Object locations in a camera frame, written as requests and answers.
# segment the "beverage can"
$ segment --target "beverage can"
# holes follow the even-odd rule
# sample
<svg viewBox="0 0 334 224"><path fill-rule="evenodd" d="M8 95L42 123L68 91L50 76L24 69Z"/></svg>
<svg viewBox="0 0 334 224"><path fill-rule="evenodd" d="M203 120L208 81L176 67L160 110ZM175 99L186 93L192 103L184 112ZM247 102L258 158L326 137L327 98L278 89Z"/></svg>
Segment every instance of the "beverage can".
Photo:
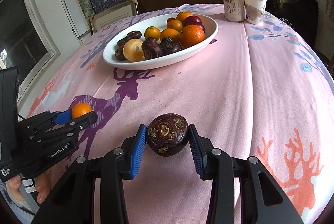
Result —
<svg viewBox="0 0 334 224"><path fill-rule="evenodd" d="M245 20L244 0L224 0L225 18L233 22Z"/></svg>

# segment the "white oval plate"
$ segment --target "white oval plate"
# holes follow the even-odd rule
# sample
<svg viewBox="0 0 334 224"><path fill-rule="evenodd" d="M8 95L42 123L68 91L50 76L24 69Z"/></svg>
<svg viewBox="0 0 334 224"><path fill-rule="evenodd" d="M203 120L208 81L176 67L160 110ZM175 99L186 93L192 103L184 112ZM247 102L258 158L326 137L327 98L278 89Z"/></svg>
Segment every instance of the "white oval plate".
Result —
<svg viewBox="0 0 334 224"><path fill-rule="evenodd" d="M107 64L117 67L119 69L129 69L129 70L145 70L145 69L156 69L158 67L175 64L177 62L183 61L196 53L199 53L203 50L215 37L218 32L218 24L212 18L208 16L194 14L195 16L199 16L202 20L202 24L205 27L205 39L187 49L183 49L179 52L172 53L166 56L162 56L155 59L143 60L139 62L130 62L130 61L118 61L115 58L115 50L117 49L117 42L124 38L129 32L132 31L141 31L143 34L140 38L141 40L145 40L144 32L150 26L157 27L160 31L167 28L166 21L168 18L174 17L176 18L178 13L161 15L157 17L152 17L136 23L129 28L126 28L124 31L121 31L118 35L116 35L113 39L109 41L107 46L103 51L103 59Z"/></svg>

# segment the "dark brown water chestnut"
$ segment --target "dark brown water chestnut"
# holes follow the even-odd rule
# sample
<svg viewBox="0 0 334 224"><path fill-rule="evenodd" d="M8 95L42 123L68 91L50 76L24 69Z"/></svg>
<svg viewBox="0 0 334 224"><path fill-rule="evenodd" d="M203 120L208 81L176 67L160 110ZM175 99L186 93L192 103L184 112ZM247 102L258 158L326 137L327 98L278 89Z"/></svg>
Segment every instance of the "dark brown water chestnut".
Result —
<svg viewBox="0 0 334 224"><path fill-rule="evenodd" d="M183 116L164 114L155 118L146 130L146 142L160 156L179 153L188 143L188 123Z"/></svg>
<svg viewBox="0 0 334 224"><path fill-rule="evenodd" d="M131 37L131 39L140 39L142 33L140 31L132 31L127 34L127 36Z"/></svg>
<svg viewBox="0 0 334 224"><path fill-rule="evenodd" d="M126 60L126 58L124 57L124 54L123 54L123 47L120 47L120 48L116 49L116 51L115 51L115 58L118 61L124 61L124 60Z"/></svg>
<svg viewBox="0 0 334 224"><path fill-rule="evenodd" d="M145 60L150 60L163 56L160 45L155 41L153 37L148 37L142 43L142 50L144 52Z"/></svg>
<svg viewBox="0 0 334 224"><path fill-rule="evenodd" d="M164 39L162 39L160 47L162 48L162 52L164 55L176 53L182 49L179 41L172 40L169 37L165 37Z"/></svg>
<svg viewBox="0 0 334 224"><path fill-rule="evenodd" d="M122 38L120 41L117 42L118 47L124 47L125 43L131 40L132 38L130 36L126 36Z"/></svg>

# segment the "silver bolt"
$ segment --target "silver bolt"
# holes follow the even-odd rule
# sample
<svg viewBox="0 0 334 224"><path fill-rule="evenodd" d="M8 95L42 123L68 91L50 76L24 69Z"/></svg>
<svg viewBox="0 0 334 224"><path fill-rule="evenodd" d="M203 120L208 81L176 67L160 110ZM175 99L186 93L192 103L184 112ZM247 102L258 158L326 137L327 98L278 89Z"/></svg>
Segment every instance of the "silver bolt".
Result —
<svg viewBox="0 0 334 224"><path fill-rule="evenodd" d="M221 150L219 148L214 148L212 149L211 153L214 155L221 155Z"/></svg>
<svg viewBox="0 0 334 224"><path fill-rule="evenodd" d="M252 163L252 164L257 164L258 163L258 159L255 157L255 156L251 156L249 158L249 161Z"/></svg>
<svg viewBox="0 0 334 224"><path fill-rule="evenodd" d="M77 159L76 159L76 162L79 163L79 164L82 164L86 161L86 157L85 156L79 156Z"/></svg>
<svg viewBox="0 0 334 224"><path fill-rule="evenodd" d="M115 148L114 149L114 154L116 154L116 155L121 155L122 153L123 153L123 149L122 148Z"/></svg>

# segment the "table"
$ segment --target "table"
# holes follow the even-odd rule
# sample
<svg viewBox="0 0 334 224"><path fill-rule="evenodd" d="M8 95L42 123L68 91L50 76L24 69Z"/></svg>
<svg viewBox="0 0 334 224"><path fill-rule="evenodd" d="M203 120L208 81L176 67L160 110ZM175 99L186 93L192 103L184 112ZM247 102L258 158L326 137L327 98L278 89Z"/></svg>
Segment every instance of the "table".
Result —
<svg viewBox="0 0 334 224"><path fill-rule="evenodd" d="M218 34L203 51L147 71L124 71L103 61L104 47L119 31L178 11L217 21ZM140 123L176 113L229 155L259 157L303 221L316 220L334 192L333 80L307 43L273 15L266 13L261 27L226 21L223 11L223 5L186 4L133 16L103 28L74 53L29 112L64 111L86 102L98 114L81 132L79 150L52 168L54 182L76 157L102 157ZM168 158L146 146L139 174L124 181L129 221L137 224L205 223L210 191L211 182L196 174L188 145ZM239 194L236 181L235 223Z"/></svg>

